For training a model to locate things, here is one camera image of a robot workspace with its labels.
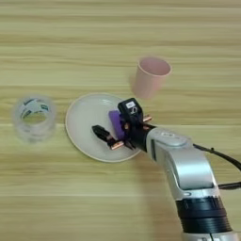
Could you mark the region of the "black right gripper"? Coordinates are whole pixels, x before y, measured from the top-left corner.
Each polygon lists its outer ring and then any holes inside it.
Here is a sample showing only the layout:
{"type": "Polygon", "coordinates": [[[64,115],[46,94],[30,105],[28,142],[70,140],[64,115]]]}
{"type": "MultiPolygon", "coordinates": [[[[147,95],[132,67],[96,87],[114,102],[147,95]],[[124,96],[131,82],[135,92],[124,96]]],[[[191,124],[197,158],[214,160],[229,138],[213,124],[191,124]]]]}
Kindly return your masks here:
{"type": "MultiPolygon", "coordinates": [[[[136,123],[125,120],[121,114],[109,114],[109,118],[118,141],[122,141],[124,146],[131,150],[138,148],[144,152],[147,151],[147,134],[153,129],[149,124],[151,116],[145,116],[142,122],[136,123]]],[[[110,133],[100,125],[93,125],[92,131],[102,141],[107,142],[112,139],[110,133]]]]}

